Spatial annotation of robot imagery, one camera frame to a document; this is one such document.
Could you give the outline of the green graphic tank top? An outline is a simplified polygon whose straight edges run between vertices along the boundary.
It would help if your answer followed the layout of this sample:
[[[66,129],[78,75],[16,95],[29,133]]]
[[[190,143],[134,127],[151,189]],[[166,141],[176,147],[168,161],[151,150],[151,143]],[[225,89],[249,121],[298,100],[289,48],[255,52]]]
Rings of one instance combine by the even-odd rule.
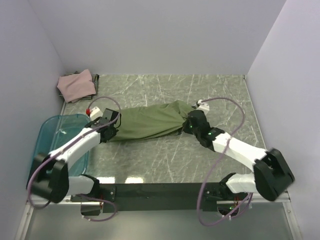
[[[148,140],[180,134],[191,105],[181,100],[171,103],[126,108],[121,111],[121,124],[111,142]]]

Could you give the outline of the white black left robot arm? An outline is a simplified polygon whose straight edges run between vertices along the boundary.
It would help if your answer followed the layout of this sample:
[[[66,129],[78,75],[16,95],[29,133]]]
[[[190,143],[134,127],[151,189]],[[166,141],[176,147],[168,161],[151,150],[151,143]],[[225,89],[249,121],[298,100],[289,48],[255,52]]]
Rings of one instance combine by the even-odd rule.
[[[97,178],[87,174],[70,176],[69,171],[88,151],[116,136],[115,125],[120,119],[121,113],[107,108],[61,147],[36,155],[26,185],[28,195],[37,195],[49,203],[60,203],[66,196],[75,195],[83,195],[88,201],[99,198]]]

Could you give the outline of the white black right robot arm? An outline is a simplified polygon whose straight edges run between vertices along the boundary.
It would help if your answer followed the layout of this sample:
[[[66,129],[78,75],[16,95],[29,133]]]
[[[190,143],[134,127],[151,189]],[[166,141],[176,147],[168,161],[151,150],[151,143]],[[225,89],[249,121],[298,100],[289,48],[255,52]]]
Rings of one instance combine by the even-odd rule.
[[[184,126],[185,132],[194,135],[203,147],[224,154],[251,171],[248,174],[228,174],[214,190],[205,190],[206,196],[230,200],[236,194],[258,193],[273,202],[294,183],[294,174],[278,149],[252,146],[220,128],[211,127],[201,110],[188,113]]]

